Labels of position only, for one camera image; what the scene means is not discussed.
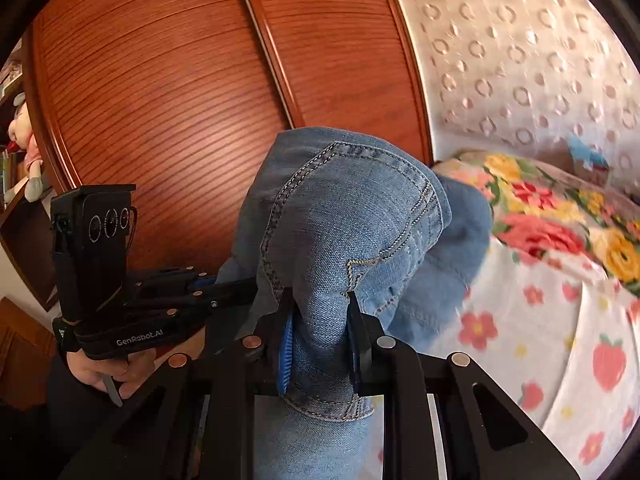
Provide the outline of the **person's left hand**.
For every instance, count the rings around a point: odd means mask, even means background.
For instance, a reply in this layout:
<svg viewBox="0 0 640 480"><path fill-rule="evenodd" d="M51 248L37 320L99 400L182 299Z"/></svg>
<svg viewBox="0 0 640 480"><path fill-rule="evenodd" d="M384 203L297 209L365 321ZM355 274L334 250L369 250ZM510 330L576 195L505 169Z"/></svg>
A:
<svg viewBox="0 0 640 480"><path fill-rule="evenodd" d="M190 339L174 348L160 350L144 350L131 353L126 359L108 359L96 361L89 359L85 352L79 350L66 354L66 364L72 375L85 385L107 392L102 376L111 376L120 383L119 395L129 399L140 386L171 356L183 353L190 358L197 358L205 347L205 328L199 330Z"/></svg>

